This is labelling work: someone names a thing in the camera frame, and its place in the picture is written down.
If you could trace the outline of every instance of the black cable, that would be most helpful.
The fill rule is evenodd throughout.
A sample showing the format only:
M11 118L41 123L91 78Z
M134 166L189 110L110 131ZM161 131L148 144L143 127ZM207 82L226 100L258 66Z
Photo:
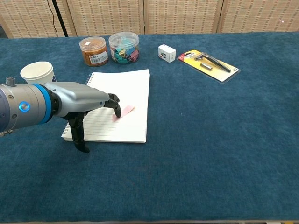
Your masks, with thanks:
M51 7L50 7L49 0L47 0L47 3L48 3L48 6L49 6L50 11L51 11L51 13L52 13L52 16L53 16L53 27L54 27L54 29L55 29L55 31L56 31L56 37L58 37L58 32L57 32L57 30L56 30L55 23L54 23L54 14L53 14L52 9L51 9Z
M57 17L58 17L58 19L59 19L60 26L61 26L61 28L62 28L62 30L63 30L63 32L64 32L64 36L65 36L65 37L68 37L67 31L66 31L66 28L65 28L65 25L64 25L64 20L62 19L62 16L61 16L61 14L60 14L59 7L58 7L58 5L57 5L56 0L52 0L52 3L53 3L53 6L54 6L54 8L55 8Z

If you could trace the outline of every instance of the yellow packaging card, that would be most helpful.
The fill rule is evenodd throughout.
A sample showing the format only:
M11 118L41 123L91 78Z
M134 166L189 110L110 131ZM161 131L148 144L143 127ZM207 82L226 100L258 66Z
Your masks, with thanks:
M196 61L195 56L197 56L199 54L201 54L201 52L198 50L190 50L190 51L187 51L187 52L181 54L178 57L178 60L185 62L186 64L198 69L199 71L207 74L208 76L211 76L211 77L219 80L220 82L226 81L228 78L230 78L232 75L236 74L239 71L238 68L236 68L230 64L227 64L225 62L222 62L220 60L218 60L218 61L221 62L222 64L224 64L225 66L227 66L231 70L230 72L225 71L224 69L220 68L218 65L214 64L213 62L209 61L208 59L206 59L204 57L201 60ZM212 67L212 70L202 67L200 65L201 63L204 63L204 64Z

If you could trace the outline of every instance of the jar of orange powder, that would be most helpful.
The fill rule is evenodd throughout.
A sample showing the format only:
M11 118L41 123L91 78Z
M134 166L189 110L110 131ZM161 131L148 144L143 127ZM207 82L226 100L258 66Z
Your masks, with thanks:
M85 64L96 67L106 64L108 61L107 46L104 38L92 36L79 43Z

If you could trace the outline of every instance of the clear plastic container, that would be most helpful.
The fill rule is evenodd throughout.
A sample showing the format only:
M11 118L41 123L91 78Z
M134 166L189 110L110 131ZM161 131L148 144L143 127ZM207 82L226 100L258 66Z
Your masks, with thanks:
M139 58L139 38L132 32L120 32L109 37L111 57L118 63L132 63Z
M96 67L106 64L108 61L108 50L106 41L99 36L85 38L79 43L85 63Z

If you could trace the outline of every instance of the pink paper scrap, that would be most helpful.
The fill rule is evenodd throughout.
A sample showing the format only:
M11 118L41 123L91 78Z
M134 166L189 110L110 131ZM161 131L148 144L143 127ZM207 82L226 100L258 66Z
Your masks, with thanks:
M124 116L126 116L128 113L130 113L132 110L134 109L134 106L133 105L128 105L126 106L122 111L121 111L121 117L120 118L123 118ZM112 115L112 121L113 122L116 122L118 118L115 114Z

